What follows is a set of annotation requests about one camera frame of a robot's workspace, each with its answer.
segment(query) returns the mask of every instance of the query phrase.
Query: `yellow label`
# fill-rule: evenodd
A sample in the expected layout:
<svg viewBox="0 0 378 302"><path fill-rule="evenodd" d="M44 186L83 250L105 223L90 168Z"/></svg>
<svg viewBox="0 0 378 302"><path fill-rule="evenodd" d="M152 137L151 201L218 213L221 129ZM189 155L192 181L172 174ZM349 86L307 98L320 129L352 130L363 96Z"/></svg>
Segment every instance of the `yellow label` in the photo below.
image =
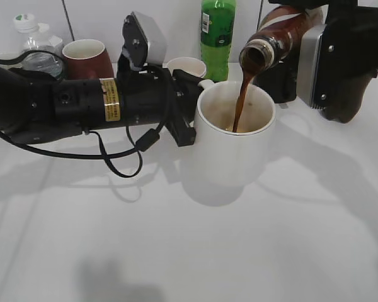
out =
<svg viewBox="0 0 378 302"><path fill-rule="evenodd" d="M119 94L114 79L101 79L103 102L105 104L105 120L120 121Z"/></svg>

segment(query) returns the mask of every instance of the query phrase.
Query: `brown mug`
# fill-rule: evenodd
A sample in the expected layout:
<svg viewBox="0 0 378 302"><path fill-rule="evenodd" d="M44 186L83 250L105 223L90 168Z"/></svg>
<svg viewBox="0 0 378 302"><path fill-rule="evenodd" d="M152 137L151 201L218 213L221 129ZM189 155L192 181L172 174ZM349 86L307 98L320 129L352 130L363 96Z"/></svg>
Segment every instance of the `brown mug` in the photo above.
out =
<svg viewBox="0 0 378 302"><path fill-rule="evenodd" d="M70 80L113 77L111 59L105 45L92 39L78 40L63 48Z"/></svg>

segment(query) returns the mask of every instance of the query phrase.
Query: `green plastic bottle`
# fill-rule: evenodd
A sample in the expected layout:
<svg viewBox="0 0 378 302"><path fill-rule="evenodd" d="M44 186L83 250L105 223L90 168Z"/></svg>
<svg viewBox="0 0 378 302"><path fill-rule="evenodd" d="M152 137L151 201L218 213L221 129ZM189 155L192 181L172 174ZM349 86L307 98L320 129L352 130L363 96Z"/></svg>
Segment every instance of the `green plastic bottle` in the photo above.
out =
<svg viewBox="0 0 378 302"><path fill-rule="evenodd" d="M234 30L236 0L203 0L202 60L207 65L206 79L215 82L228 78L228 58Z"/></svg>

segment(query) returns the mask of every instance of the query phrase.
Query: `white cup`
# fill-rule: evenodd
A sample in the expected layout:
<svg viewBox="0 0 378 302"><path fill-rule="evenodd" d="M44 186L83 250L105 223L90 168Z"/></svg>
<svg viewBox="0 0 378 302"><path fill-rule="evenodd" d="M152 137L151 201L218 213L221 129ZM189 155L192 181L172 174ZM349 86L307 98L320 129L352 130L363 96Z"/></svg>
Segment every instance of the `white cup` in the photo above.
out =
<svg viewBox="0 0 378 302"><path fill-rule="evenodd" d="M204 64L203 61L190 57L182 57L170 60L166 64L166 68L169 69L171 74L175 69L181 69L195 77L204 77L207 71L206 64Z"/></svg>
<svg viewBox="0 0 378 302"><path fill-rule="evenodd" d="M195 115L196 142L191 151L195 174L220 186L245 186L263 172L274 131L273 99L262 89L249 85L239 129L232 127L240 82L202 81Z"/></svg>

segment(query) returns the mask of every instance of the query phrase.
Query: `grout line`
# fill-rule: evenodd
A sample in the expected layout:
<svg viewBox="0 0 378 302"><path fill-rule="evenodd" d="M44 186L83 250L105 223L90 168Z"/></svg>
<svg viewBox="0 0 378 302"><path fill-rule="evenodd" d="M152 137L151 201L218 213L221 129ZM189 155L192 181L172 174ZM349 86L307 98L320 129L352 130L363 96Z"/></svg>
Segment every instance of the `grout line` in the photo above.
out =
<svg viewBox="0 0 378 302"><path fill-rule="evenodd" d="M64 14L67 20L67 25L69 26L71 38L73 41L76 41L76 39L74 38L73 28L71 27L71 23L70 23L69 12L67 11L66 4L64 2L65 0L61 0L61 1L62 1L63 9L64 9Z"/></svg>

